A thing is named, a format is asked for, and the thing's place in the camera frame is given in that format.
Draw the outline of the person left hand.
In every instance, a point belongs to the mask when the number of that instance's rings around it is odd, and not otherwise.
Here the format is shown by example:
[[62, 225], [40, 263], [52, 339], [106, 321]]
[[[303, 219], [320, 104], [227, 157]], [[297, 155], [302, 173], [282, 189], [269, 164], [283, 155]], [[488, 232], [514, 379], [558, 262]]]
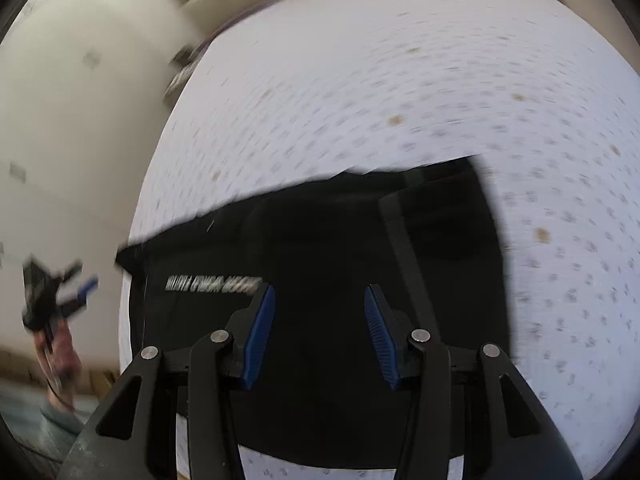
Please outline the person left hand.
[[34, 333], [34, 343], [38, 362], [50, 384], [58, 389], [70, 390], [79, 377], [81, 362], [64, 318], [58, 319], [50, 344], [47, 344], [43, 332]]

